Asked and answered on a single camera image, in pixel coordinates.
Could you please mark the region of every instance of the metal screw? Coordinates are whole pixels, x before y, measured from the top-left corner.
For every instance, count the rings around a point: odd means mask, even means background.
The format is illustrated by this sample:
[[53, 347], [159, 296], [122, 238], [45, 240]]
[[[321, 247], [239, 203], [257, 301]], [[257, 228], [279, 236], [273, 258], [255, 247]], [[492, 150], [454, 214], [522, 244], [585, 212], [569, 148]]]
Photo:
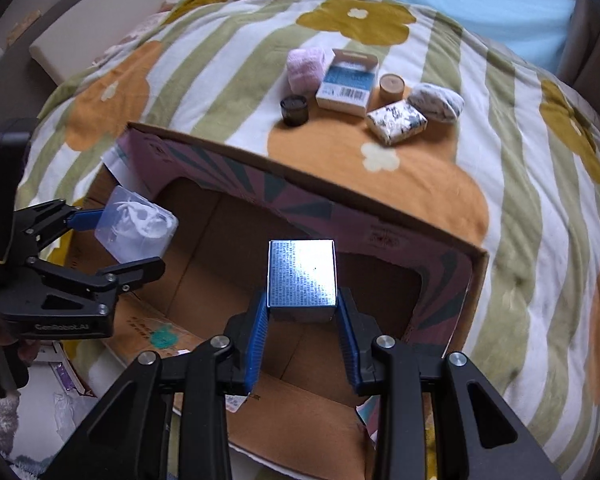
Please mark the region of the metal screw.
[[395, 339], [390, 335], [379, 335], [376, 338], [376, 344], [382, 348], [393, 348], [395, 345]]
[[464, 366], [466, 364], [466, 355], [462, 352], [453, 352], [449, 354], [449, 362], [454, 366]]
[[211, 338], [211, 346], [213, 348], [227, 348], [230, 340], [225, 335], [215, 335]]
[[155, 363], [155, 360], [157, 359], [157, 355], [155, 354], [155, 352], [151, 352], [150, 350], [146, 350], [144, 352], [142, 352], [139, 356], [138, 356], [138, 362], [141, 365], [152, 365]]

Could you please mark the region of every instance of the pink towel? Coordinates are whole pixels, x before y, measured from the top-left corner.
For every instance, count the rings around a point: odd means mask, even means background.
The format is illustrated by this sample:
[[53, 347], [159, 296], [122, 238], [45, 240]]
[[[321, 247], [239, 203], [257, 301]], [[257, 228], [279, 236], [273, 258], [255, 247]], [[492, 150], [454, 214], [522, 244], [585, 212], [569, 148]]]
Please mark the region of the pink towel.
[[286, 56], [286, 73], [294, 94], [315, 94], [326, 70], [326, 56], [319, 47], [295, 48]]

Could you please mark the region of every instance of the cardboard box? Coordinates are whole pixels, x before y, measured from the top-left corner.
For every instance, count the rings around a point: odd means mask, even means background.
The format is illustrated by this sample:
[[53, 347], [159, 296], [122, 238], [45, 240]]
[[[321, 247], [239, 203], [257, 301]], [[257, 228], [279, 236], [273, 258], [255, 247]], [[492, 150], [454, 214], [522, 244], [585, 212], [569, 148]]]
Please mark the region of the cardboard box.
[[[107, 344], [124, 362], [145, 349], [174, 355], [222, 333], [266, 284], [272, 239], [335, 240], [338, 284], [385, 333], [418, 351], [441, 356], [460, 313], [475, 309], [484, 251], [369, 197], [144, 124], [131, 124], [110, 153], [105, 161], [120, 184], [142, 189], [180, 221], [163, 278], [118, 303]], [[104, 204], [115, 185], [103, 168], [85, 207]], [[112, 257], [91, 233], [76, 233], [68, 264], [94, 272]], [[373, 455], [355, 410], [364, 400], [347, 383], [333, 322], [272, 320], [260, 380], [227, 414], [229, 439], [291, 474], [363, 480]]]
[[333, 53], [333, 61], [315, 95], [318, 106], [365, 117], [376, 84], [378, 58], [338, 48], [334, 48]]

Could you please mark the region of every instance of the barcode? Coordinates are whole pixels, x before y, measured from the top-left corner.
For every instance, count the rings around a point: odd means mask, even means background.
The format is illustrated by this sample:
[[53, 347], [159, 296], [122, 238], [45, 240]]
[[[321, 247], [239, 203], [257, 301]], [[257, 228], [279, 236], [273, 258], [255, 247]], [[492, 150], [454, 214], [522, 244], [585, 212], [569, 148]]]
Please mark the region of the barcode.
[[341, 97], [349, 97], [354, 101], [363, 101], [365, 100], [365, 93], [362, 90], [356, 90], [355, 88], [341, 88], [340, 96]]

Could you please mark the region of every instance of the bed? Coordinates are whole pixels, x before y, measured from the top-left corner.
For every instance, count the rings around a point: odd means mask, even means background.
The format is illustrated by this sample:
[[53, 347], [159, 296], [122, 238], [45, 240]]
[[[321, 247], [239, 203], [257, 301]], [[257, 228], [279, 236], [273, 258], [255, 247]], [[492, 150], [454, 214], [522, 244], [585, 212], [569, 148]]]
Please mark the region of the bed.
[[[575, 91], [431, 7], [397, 0], [169, 0], [64, 80], [40, 113], [17, 206], [80, 204], [127, 121], [266, 155], [490, 254], [454, 335], [565, 479], [600, 445], [600, 117]], [[382, 148], [310, 104], [292, 134], [286, 54], [350, 48], [408, 87], [462, 94], [458, 124]], [[48, 257], [61, 260], [63, 247]]]

